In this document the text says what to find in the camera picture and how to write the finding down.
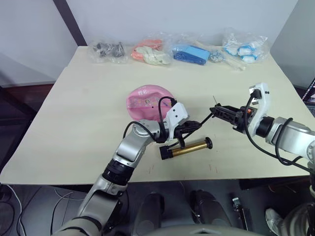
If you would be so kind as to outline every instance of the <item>small metal part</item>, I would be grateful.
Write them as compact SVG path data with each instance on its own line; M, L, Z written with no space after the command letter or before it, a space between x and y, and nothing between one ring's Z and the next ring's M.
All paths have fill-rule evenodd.
M233 198L233 208L237 211L238 207L241 206L241 201L239 198Z
M222 62L224 61L224 55L218 50L212 50L210 51L209 60L214 63Z
M213 99L215 100L215 105L217 105L217 101L214 95L213 95Z

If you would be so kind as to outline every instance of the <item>gold metal tube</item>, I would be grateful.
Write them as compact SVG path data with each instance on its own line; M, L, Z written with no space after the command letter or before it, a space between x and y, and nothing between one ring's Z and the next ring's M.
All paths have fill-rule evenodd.
M179 155L186 154L186 153L189 153L192 151L201 150L201 149L204 149L207 147L208 147L208 145L207 145L206 141L202 141L202 142L199 142L196 144L188 145L184 149L180 149L180 148L173 149L172 154L174 157L174 156L179 156Z

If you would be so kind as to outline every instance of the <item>metal tool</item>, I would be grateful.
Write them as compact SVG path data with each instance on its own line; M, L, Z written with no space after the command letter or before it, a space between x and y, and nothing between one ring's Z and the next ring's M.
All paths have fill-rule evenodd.
M239 214L239 219L242 221L243 229L254 231L252 224L252 216L248 208L243 208L239 198L233 198L233 208Z
M162 160L173 158L175 156L183 155L189 152L201 150L204 148L212 149L212 141L209 137L206 137L204 141L190 144L185 148L168 149L168 146L160 147L160 153Z

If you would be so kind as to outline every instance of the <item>black end cap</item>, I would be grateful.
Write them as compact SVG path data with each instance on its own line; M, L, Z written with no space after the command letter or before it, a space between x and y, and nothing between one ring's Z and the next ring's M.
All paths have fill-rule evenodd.
M168 149L168 146L159 147L159 152L161 154L162 160L169 159L173 157L173 153Z
M262 121L259 123L258 128L256 129L256 135L265 138L269 134L274 120L275 119L272 117L263 117Z
M212 149L213 145L212 145L211 139L209 137L206 137L205 141L206 141L206 144L207 144L207 148L208 149Z

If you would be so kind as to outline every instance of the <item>pink object in plastic bag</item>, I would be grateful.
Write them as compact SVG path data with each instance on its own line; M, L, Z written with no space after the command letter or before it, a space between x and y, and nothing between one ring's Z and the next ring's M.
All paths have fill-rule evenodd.
M159 121L158 101L161 97L173 95L158 85L144 85L132 91L126 99L129 115L134 120L148 119ZM161 102L162 117L171 109L171 101L163 99Z
M147 46L147 47L150 47L150 48L152 48L152 49L161 51L161 50L162 50L162 40L160 40L160 39L156 39L156 40L146 39L146 40L143 40L142 42L138 43L138 44L132 49L131 56L132 56L134 59L139 60L139 61L142 61L142 62L144 62L144 60L143 60L143 54L137 52L137 51L136 51L136 48L138 48L138 47L143 47L143 46Z

